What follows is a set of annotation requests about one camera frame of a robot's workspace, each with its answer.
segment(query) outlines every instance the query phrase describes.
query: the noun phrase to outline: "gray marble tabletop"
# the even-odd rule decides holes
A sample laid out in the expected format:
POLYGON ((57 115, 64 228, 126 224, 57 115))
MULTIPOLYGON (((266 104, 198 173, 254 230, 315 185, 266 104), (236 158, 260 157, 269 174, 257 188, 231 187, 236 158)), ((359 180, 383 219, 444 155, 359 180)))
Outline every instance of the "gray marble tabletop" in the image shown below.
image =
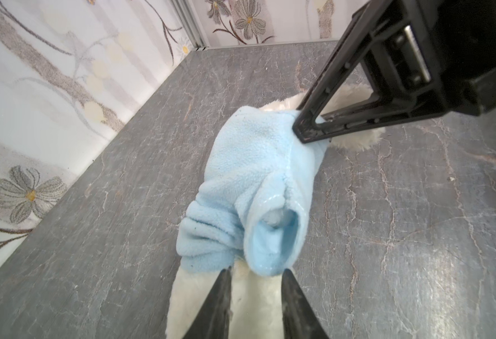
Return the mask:
MULTIPOLYGON (((214 137, 307 89, 333 46, 190 53, 0 268, 0 338, 164 337, 214 137)), ((296 272, 332 338, 496 338, 496 112, 327 151, 296 272)))

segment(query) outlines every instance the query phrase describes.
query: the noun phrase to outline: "yellow flower center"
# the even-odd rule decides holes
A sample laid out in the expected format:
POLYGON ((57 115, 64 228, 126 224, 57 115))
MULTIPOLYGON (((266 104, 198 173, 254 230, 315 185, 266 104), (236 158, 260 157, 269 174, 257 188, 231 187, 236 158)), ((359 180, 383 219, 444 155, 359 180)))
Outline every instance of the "yellow flower center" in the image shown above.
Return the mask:
POLYGON ((35 194, 37 194, 37 192, 34 189, 32 189, 31 192, 28 192, 28 194, 26 194, 26 199, 30 200, 30 201, 34 201, 35 200, 35 194))

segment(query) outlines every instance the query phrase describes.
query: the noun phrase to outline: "floral wallpaper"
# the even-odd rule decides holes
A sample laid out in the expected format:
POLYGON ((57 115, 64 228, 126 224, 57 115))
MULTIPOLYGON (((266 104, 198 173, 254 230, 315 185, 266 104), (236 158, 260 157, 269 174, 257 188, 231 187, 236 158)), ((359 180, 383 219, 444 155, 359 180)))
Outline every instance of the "floral wallpaper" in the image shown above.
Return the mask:
POLYGON ((168 0, 0 0, 0 266, 192 48, 168 0))
POLYGON ((366 0, 188 0, 211 47, 340 38, 366 0))

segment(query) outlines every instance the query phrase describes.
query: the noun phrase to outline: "gray flower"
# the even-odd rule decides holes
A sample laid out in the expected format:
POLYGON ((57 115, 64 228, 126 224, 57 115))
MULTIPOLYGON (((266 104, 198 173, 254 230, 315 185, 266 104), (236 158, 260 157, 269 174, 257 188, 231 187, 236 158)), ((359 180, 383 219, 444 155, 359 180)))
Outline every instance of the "gray flower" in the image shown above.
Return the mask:
POLYGON ((211 10, 208 11, 208 17, 214 19, 216 24, 220 24, 220 15, 230 16, 231 11, 224 4, 225 0, 204 0, 211 4, 211 10))
POLYGON ((32 210, 42 219, 67 191, 59 177, 39 185, 40 174, 35 168, 14 166, 9 170, 9 177, 11 181, 0 179, 0 208, 13 208, 10 214, 12 223, 26 220, 32 210))
POLYGON ((261 13, 261 5, 258 2, 255 2, 255 0, 238 0, 235 3, 235 11, 240 17, 235 26, 237 29, 244 30, 244 37, 247 40, 250 40, 254 34, 265 34, 267 23, 265 20, 256 17, 261 13))

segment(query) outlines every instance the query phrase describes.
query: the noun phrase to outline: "white fur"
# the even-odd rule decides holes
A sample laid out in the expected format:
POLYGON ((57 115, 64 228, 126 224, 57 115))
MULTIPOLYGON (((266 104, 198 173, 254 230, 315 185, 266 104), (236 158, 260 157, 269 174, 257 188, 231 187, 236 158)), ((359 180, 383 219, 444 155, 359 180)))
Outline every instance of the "white fur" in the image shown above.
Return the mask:
MULTIPOLYGON (((358 103, 369 98, 371 93, 366 85, 342 85, 322 113, 358 103)), ((261 110, 295 110, 304 95, 299 93, 282 101, 273 101, 261 110)), ((382 127, 334 137, 331 146, 364 150, 376 144, 384 131, 382 127)), ((217 275, 218 272, 189 273, 183 268, 178 269, 167 315, 165 334, 168 339, 180 339, 188 331, 217 275)), ((229 338, 283 338, 281 276, 260 277, 249 269, 245 261, 236 261, 231 280, 231 311, 229 338)))

